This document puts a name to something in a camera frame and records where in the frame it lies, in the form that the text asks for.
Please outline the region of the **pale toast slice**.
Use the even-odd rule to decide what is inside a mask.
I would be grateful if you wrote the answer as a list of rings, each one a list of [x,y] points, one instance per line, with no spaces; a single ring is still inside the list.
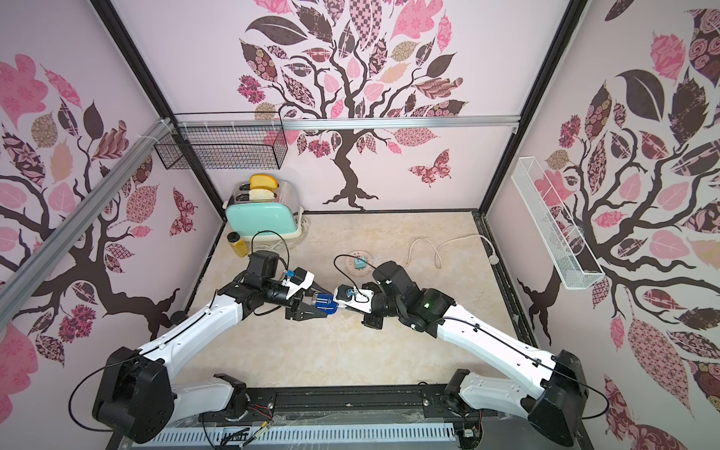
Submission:
[[[251,189],[249,191],[249,200],[251,202],[274,202],[275,198],[276,193],[272,189],[257,187],[257,189]]]

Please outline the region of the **aluminium frame bar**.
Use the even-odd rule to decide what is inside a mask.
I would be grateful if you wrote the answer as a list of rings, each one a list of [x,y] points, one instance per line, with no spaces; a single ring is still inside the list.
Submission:
[[[39,250],[30,255],[9,279],[1,291],[1,326],[12,321],[14,315],[45,281],[56,265],[75,245],[80,236],[98,218],[106,204],[121,191],[122,186],[154,150],[154,142],[164,137],[170,130],[171,120],[162,118],[153,124],[129,153],[120,159],[110,171],[101,178],[84,200],[51,232]]]
[[[331,131],[331,129],[420,129],[420,128],[517,128],[521,118],[517,115],[461,115],[446,117],[379,117],[336,119],[280,119],[256,120],[180,120],[178,126],[190,127],[283,127],[287,131]]]

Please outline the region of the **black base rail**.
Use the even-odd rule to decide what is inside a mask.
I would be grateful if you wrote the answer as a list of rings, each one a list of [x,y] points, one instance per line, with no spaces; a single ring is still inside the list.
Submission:
[[[161,367],[136,374],[104,373],[93,406],[95,420],[138,444],[155,438],[171,422],[206,414],[229,422],[273,413],[297,418],[302,413],[341,410],[422,410],[426,418],[453,425],[463,449],[482,440],[482,416],[504,413],[524,417],[541,435],[571,447],[581,424],[589,388],[574,377],[555,373],[540,382],[537,399],[512,382],[484,379],[459,369],[446,385],[321,386],[307,389],[248,388],[219,373],[204,384],[173,387]]]

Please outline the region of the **pink round power strip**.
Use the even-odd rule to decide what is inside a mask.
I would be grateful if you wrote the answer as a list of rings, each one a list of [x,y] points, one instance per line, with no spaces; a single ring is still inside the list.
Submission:
[[[362,277],[371,273],[373,260],[367,251],[356,250],[344,257],[344,264],[351,275]]]

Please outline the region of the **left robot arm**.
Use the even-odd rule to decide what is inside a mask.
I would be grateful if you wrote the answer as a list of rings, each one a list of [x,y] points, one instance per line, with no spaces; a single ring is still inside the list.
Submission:
[[[101,376],[91,411],[97,432],[114,432],[144,444],[177,420],[204,414],[232,419],[249,411],[247,385],[219,373],[205,382],[175,384],[174,378],[195,356],[229,329],[271,304],[291,321],[326,317],[309,300],[328,300],[315,275],[301,267],[276,278],[281,257],[260,250],[246,270],[215,291],[210,302],[170,331],[137,349],[120,347],[96,373]]]

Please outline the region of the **left aluminium frame bar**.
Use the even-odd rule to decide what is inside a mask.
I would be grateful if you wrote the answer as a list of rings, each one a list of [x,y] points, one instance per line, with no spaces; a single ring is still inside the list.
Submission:
[[[80,236],[98,218],[106,204],[121,191],[122,186],[154,150],[154,142],[164,137],[170,130],[171,120],[162,118],[153,124],[129,153],[120,159],[110,171],[101,178],[84,200],[51,232],[39,250],[30,255],[9,279],[1,291],[1,326],[12,321],[14,315],[45,281],[56,265],[75,245]]]

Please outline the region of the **back aluminium frame bar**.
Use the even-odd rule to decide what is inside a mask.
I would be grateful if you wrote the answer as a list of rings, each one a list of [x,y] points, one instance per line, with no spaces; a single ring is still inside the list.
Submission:
[[[517,115],[461,115],[446,117],[379,117],[336,119],[280,119],[256,120],[180,120],[178,126],[190,127],[283,127],[287,131],[331,131],[331,129],[420,129],[420,128],[517,128],[521,118]]]

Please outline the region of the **yellow toast slice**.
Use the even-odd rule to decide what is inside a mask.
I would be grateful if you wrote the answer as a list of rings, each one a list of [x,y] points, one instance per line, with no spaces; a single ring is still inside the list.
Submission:
[[[273,176],[267,174],[253,174],[249,178],[250,189],[267,189],[268,191],[274,191],[279,187],[279,182]]]

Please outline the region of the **blue electric shaver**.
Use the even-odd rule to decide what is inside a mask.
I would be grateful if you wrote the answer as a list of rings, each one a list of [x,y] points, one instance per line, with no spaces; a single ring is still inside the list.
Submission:
[[[327,315],[335,314],[339,305],[335,302],[333,295],[321,292],[313,297],[313,306]]]

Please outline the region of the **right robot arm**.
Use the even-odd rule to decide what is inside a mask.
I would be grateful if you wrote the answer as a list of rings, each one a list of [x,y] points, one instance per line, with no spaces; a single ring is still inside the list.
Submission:
[[[452,397],[473,411],[494,411],[525,419],[558,446],[572,447],[594,388],[581,360],[571,352],[540,350],[483,322],[457,300],[434,288],[421,288],[406,270],[390,261],[374,268],[373,280],[340,288],[346,305],[363,313],[374,328],[395,317],[412,331],[455,345],[481,359],[501,378],[464,371],[450,382]]]

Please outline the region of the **mint green toaster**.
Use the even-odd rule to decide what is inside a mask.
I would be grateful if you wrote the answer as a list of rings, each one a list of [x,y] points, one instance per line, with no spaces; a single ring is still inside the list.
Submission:
[[[251,202],[249,180],[237,184],[226,202],[225,217],[233,232],[250,240],[262,231],[272,231],[285,239],[301,236],[304,209],[293,184],[279,180],[274,202]]]

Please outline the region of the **yellow bottle black cap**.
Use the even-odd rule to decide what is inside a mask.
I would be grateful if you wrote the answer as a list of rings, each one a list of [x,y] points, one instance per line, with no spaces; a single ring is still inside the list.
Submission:
[[[249,254],[249,247],[238,232],[229,232],[226,239],[236,256],[244,258]]]

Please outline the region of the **teal USB charger adapter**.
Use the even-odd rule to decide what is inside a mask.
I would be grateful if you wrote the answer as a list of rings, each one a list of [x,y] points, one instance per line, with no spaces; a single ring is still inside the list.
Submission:
[[[368,263],[366,258],[360,256],[354,257],[354,268],[356,270],[364,270],[367,267]]]

